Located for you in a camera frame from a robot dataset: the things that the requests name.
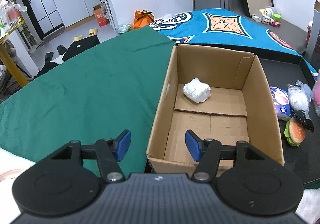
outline white cloth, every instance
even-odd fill
[[[302,199],[296,213],[308,224],[314,224],[320,219],[320,189],[303,191]]]
[[[11,223],[20,215],[12,195],[16,177],[35,163],[0,148],[0,216],[1,224]]]
[[[57,63],[57,64],[59,64],[59,65],[62,64],[62,63],[63,63],[62,58],[63,58],[64,54],[58,56],[58,57],[57,57],[56,59],[54,59],[54,60],[51,60],[51,62],[55,62],[55,63]]]

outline orange bag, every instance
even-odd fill
[[[134,14],[133,29],[140,29],[154,21],[155,17],[152,15],[152,12],[147,12],[146,10],[136,11]]]

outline yellow table leg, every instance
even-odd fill
[[[20,86],[24,87],[28,84],[28,81],[13,62],[3,44],[0,45],[0,60],[2,60],[3,64],[7,67],[7,70],[9,70],[10,74],[15,78]]]

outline black shoe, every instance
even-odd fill
[[[53,52],[49,52],[45,55],[44,57],[44,63],[47,64],[49,63],[53,58]]]
[[[62,55],[62,54],[64,54],[64,53],[67,52],[67,49],[66,49],[64,46],[62,46],[62,45],[58,46],[58,47],[57,47],[57,50],[58,50],[58,52],[59,52],[59,55]]]

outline orange box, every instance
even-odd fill
[[[99,27],[105,26],[109,23],[109,20],[104,17],[106,13],[106,9],[100,4],[93,7],[93,14],[96,17]]]

